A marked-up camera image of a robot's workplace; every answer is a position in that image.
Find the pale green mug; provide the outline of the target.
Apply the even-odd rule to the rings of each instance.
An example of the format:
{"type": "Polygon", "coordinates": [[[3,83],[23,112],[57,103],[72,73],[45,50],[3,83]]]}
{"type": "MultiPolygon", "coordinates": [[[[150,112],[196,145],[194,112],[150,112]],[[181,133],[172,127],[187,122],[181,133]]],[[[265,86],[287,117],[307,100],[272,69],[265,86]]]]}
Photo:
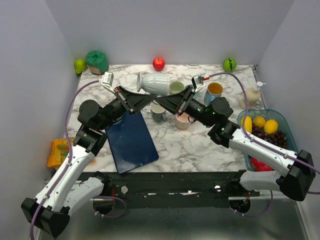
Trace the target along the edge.
{"type": "Polygon", "coordinates": [[[169,95],[177,94],[185,89],[185,86],[180,81],[173,81],[169,85],[169,95]]]}

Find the grey upside-down mug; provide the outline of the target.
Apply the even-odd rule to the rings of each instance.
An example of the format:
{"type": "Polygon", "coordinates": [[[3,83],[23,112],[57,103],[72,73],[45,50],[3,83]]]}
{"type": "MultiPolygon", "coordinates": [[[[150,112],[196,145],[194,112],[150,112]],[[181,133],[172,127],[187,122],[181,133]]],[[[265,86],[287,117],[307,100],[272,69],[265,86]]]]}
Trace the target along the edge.
{"type": "Polygon", "coordinates": [[[170,75],[168,73],[139,72],[137,75],[136,90],[144,90],[146,93],[156,96],[167,96],[170,89],[170,75]]]}

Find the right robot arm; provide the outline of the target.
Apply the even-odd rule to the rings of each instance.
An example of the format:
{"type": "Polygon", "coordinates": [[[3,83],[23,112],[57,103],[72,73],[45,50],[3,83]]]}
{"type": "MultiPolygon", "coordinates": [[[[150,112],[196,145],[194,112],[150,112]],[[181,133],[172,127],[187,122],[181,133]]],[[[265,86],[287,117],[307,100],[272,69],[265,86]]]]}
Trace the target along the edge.
{"type": "Polygon", "coordinates": [[[303,201],[316,176],[313,159],[309,152],[294,152],[276,146],[242,129],[231,122],[233,110],[225,97],[214,98],[205,106],[193,98],[190,87],[186,90],[162,97],[156,102],[168,112],[176,115],[186,113],[195,121],[210,127],[208,135],[217,145],[240,151],[273,169],[272,172],[245,172],[230,183],[230,191],[241,196],[252,190],[282,192],[295,201],[303,201]]]}

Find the pink cup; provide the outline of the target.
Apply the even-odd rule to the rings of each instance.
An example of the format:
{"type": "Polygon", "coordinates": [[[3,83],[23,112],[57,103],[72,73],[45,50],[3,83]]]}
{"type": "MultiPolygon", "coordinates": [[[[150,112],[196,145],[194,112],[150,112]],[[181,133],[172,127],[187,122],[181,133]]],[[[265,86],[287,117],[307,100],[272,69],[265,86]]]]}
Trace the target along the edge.
{"type": "Polygon", "coordinates": [[[183,113],[181,115],[176,114],[175,115],[175,125],[180,130],[187,130],[191,122],[188,119],[189,115],[187,113],[183,113]]]}

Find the dark teal upside-down mug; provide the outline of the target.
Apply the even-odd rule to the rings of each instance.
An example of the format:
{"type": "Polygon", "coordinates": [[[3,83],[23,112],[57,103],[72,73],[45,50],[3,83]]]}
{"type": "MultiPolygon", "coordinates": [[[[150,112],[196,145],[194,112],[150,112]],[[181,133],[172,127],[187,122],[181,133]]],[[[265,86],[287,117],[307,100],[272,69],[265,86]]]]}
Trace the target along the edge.
{"type": "Polygon", "coordinates": [[[159,104],[150,104],[151,117],[155,122],[166,122],[168,120],[166,109],[159,104]]]}

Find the teal mug with bird picture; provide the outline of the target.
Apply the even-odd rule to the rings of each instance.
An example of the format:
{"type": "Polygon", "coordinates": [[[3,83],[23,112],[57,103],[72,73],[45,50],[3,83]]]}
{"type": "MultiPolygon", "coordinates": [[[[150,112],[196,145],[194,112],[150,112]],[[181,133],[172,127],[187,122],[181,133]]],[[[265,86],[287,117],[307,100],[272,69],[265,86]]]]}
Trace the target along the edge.
{"type": "Polygon", "coordinates": [[[193,96],[194,99],[197,99],[199,97],[200,92],[199,91],[195,91],[195,88],[194,88],[194,86],[192,84],[188,84],[184,88],[185,89],[187,89],[187,88],[191,88],[192,89],[192,92],[194,93],[194,96],[193,96]]]}

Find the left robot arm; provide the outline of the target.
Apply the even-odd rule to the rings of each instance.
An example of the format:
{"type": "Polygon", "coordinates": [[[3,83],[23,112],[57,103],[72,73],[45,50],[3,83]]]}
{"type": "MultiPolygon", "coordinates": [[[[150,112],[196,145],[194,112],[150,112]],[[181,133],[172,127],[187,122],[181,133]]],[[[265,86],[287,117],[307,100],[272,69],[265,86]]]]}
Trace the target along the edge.
{"type": "Polygon", "coordinates": [[[34,228],[57,238],[67,227],[71,215],[91,198],[107,197],[111,185],[103,174],[90,177],[78,189],[72,190],[86,166],[97,156],[108,135],[103,131],[113,125],[124,113],[138,113],[155,100],[153,94],[139,94],[122,86],[113,91],[115,99],[104,107],[96,101],[85,100],[79,107],[81,127],[73,142],[68,142],[69,153],[48,184],[35,198],[26,198],[21,209],[30,222],[29,235],[34,239],[34,228]]]}

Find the blue mug with gold pattern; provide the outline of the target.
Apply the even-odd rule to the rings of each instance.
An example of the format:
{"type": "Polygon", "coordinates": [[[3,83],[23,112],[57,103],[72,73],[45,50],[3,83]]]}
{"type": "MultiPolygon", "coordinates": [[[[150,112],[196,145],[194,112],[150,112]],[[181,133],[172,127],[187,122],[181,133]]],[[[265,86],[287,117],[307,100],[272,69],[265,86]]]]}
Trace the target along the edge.
{"type": "Polygon", "coordinates": [[[205,95],[204,95],[204,103],[208,105],[215,98],[220,97],[223,92],[223,86],[217,82],[212,82],[207,86],[205,95]]]}

